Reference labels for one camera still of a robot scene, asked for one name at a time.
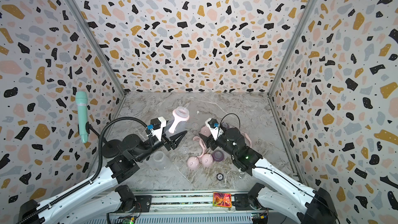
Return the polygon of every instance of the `pink bottle handle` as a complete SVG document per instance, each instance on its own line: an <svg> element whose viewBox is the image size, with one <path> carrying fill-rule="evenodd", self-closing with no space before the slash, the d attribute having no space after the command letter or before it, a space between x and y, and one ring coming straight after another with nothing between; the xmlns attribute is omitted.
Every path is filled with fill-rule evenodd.
<svg viewBox="0 0 398 224"><path fill-rule="evenodd" d="M178 125L178 123L180 123L180 120L175 119L172 126L169 128L169 132L170 133L174 133L174 131L176 130L176 127Z"/></svg>
<svg viewBox="0 0 398 224"><path fill-rule="evenodd" d="M246 132L241 132L242 134L244 134L245 135L245 137L246 137L246 139L249 141L249 143L250 143L250 148L251 148L251 139L250 139L250 137L248 136L248 134L246 133Z"/></svg>
<svg viewBox="0 0 398 224"><path fill-rule="evenodd" d="M200 144L200 146L202 147L203 151L202 151L202 155L198 156L198 158L202 158L203 155L204 155L205 152L206 152L206 149L207 149L207 148L206 148L206 145L205 145L205 142L203 141L203 139L201 139L201 138L198 137L198 136L193 137L193 141L199 141L199 144Z"/></svg>

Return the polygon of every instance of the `small round sticker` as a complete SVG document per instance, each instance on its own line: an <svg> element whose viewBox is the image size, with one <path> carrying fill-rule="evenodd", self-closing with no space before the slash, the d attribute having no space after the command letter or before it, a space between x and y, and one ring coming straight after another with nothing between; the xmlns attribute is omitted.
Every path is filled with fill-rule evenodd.
<svg viewBox="0 0 398 224"><path fill-rule="evenodd" d="M224 175L221 173L217 174L217 180L222 181L224 179Z"/></svg>
<svg viewBox="0 0 398 224"><path fill-rule="evenodd" d="M194 129L194 130L199 129L199 124L198 123L193 123L192 124L192 129Z"/></svg>
<svg viewBox="0 0 398 224"><path fill-rule="evenodd" d="M187 137L187 138L193 137L192 132L188 131L187 134L185 134L185 137Z"/></svg>

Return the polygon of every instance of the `speckled wallpaper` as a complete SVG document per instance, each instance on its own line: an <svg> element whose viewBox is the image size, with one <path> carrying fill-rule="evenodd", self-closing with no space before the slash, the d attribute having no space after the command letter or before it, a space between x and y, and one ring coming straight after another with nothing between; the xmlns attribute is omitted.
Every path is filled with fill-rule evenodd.
<svg viewBox="0 0 398 224"><path fill-rule="evenodd" d="M341 223L398 223L398 1L318 0L271 95Z"/></svg>
<svg viewBox="0 0 398 224"><path fill-rule="evenodd" d="M76 0L127 91L268 91L307 0Z"/></svg>
<svg viewBox="0 0 398 224"><path fill-rule="evenodd" d="M78 136L76 91L89 97L89 120L101 130L122 96L63 0L0 2L0 223L19 207L86 178L97 151Z"/></svg>

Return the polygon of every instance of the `black motor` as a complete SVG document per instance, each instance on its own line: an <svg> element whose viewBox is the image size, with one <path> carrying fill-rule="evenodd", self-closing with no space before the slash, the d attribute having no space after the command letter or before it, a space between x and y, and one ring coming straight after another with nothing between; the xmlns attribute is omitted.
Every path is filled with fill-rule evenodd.
<svg viewBox="0 0 398 224"><path fill-rule="evenodd" d="M217 120L214 118L208 124L211 128L219 126ZM212 150L220 147L231 155L232 163L237 168L251 175L251 169L255 168L256 162L263 157L260 153L246 145L245 137L243 137L238 128L226 129L225 127L221 127L221 129L224 133L219 135L217 140L214 140L212 135L210 137L199 135L205 141L207 147L210 147Z"/></svg>

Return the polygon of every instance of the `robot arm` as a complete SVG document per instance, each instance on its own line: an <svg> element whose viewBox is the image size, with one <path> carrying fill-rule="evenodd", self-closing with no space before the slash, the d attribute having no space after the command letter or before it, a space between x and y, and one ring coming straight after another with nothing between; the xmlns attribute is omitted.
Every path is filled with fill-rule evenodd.
<svg viewBox="0 0 398 224"><path fill-rule="evenodd" d="M138 120L132 117L121 117L115 119L108 124L101 133L99 138L99 147L102 145L103 134L106 129L113 123L119 120ZM129 192L123 191L123 194L119 194L118 198L114 196L105 197L102 199L101 206L98 208L88 208L87 205L81 206L84 202L87 202L97 194L115 187L127 178L131 177L135 172L139 170L137 162L142 162L155 152L158 148L165 146L167 150L176 149L182 138L185 136L186 131L176 134L168 139L163 132L163 127L166 125L166 120L163 117L155 118L151 120L151 125L146 130L148 133L148 140L143 142L141 138L136 134L127 135L123 141L118 145L119 154L109 161L106 166L100 167L95 175L87 178L86 180L76 184L70 189L50 197L37 203L34 200L30 200L24 203L19 212L18 224L52 224L52 223L73 223L76 219L87 218L93 214L104 213L104 211L113 212L127 202L135 202L135 197ZM99 166L102 165L102 157L99 157ZM109 207L103 206L106 201L109 202ZM129 211L134 207L125 208L125 211Z"/></svg>
<svg viewBox="0 0 398 224"><path fill-rule="evenodd" d="M206 146L214 150L220 147L231 155L232 163L274 188L276 194L265 185L256 184L248 193L248 205L254 209L270 207L290 217L297 223L333 224L337 213L329 193L319 188L303 185L274 167L261 154L246 146L237 128L224 129L214 118L206 121L211 136L203 137Z"/></svg>

